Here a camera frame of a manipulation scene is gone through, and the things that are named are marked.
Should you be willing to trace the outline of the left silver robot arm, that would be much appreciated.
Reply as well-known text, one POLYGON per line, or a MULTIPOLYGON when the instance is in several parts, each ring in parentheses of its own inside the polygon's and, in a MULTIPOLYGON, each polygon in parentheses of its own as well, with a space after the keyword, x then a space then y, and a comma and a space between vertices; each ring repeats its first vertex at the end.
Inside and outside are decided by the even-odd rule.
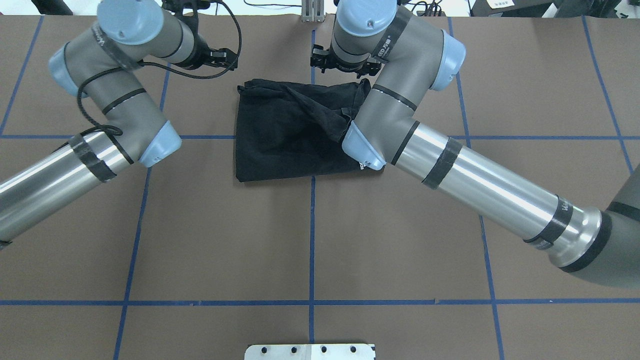
POLYGON ((198 32, 210 0, 102 0, 96 21, 48 61, 89 129, 1 184, 1 247, 133 164, 152 167, 182 139, 137 79, 160 68, 193 78, 202 66, 238 66, 240 51, 211 48, 198 32))

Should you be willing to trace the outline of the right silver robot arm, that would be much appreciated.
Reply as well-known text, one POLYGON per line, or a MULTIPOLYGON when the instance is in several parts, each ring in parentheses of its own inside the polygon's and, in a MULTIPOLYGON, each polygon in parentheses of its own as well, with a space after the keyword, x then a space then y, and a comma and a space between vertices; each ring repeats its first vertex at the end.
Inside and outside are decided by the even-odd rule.
MULTIPOLYGON (((585 209, 639 164, 639 20, 434 19, 467 48, 414 118, 585 209)), ((320 300, 637 297, 590 284, 446 193, 388 165, 319 177, 320 300)))

